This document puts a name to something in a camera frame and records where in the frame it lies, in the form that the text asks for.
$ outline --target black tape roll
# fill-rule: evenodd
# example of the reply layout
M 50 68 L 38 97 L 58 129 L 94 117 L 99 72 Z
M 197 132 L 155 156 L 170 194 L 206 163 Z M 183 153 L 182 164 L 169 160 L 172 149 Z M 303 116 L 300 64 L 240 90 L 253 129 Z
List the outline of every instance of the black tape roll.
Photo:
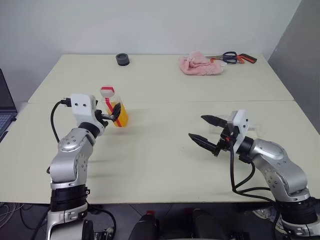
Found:
M 120 66 L 127 66 L 130 63 L 128 54 L 126 53 L 119 53 L 117 56 L 115 56 L 115 59 Z

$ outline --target gray wall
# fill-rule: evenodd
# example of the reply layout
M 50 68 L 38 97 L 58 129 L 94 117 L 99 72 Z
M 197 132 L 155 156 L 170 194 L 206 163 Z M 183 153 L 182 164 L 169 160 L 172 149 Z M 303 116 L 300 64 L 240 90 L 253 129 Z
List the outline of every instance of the gray wall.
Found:
M 320 133 L 319 0 L 301 1 L 269 64 Z

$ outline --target white wall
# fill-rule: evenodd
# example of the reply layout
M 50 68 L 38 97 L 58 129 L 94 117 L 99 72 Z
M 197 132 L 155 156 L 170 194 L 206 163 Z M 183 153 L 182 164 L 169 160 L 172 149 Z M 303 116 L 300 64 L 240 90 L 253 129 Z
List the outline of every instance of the white wall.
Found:
M 27 101 L 65 53 L 263 53 L 300 0 L 0 0 L 0 68 Z

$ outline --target tabletop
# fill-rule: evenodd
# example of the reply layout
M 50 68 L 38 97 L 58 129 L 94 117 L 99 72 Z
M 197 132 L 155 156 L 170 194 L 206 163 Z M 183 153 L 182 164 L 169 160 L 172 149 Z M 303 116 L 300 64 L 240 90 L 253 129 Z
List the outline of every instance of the tabletop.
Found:
M 222 128 L 209 126 L 200 116 L 222 117 L 238 109 L 246 109 L 256 126 L 248 136 L 282 145 L 305 171 L 311 194 L 320 197 L 320 137 L 295 101 L 124 104 L 128 126 L 109 124 L 89 159 L 87 186 L 92 204 L 257 201 L 232 192 L 228 152 L 214 157 L 188 136 L 199 134 L 215 143 Z M 0 144 L 1 202 L 50 202 L 46 169 L 57 153 L 49 121 L 53 105 L 29 103 Z M 60 138 L 76 127 L 70 108 L 59 106 L 54 119 Z M 236 181 L 250 170 L 236 160 Z M 260 186 L 267 185 L 256 171 L 245 187 Z M 268 192 L 258 193 L 270 197 Z
M 185 75 L 180 55 L 129 55 L 119 66 L 115 55 L 63 55 L 29 103 L 56 103 L 72 93 L 100 99 L 103 85 L 114 86 L 122 100 L 135 102 L 292 101 L 293 97 L 262 54 L 257 62 L 229 64 L 218 75 Z

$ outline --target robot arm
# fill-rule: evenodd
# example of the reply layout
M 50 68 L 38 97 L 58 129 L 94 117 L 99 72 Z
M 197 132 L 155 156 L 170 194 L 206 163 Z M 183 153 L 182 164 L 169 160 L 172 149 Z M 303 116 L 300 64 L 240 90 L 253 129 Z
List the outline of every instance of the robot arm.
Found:
M 211 115 L 201 117 L 209 124 L 223 128 L 220 140 L 213 144 L 202 136 L 189 133 L 191 139 L 216 157 L 220 150 L 230 151 L 233 145 L 232 150 L 239 154 L 239 160 L 253 163 L 263 174 L 286 231 L 297 237 L 320 236 L 320 220 L 307 187 L 307 177 L 288 158 L 286 151 L 274 142 L 247 137 L 249 119 L 244 110 L 232 112 L 228 120 Z
M 70 106 L 77 121 L 58 143 L 58 153 L 50 165 L 51 201 L 47 214 L 47 240 L 93 239 L 93 223 L 84 220 L 88 212 L 86 202 L 90 190 L 86 187 L 88 160 L 93 153 L 96 138 L 108 125 L 105 120 L 115 121 L 120 114 L 120 104 L 112 115 L 104 115 L 96 109 L 92 95 L 72 94 Z

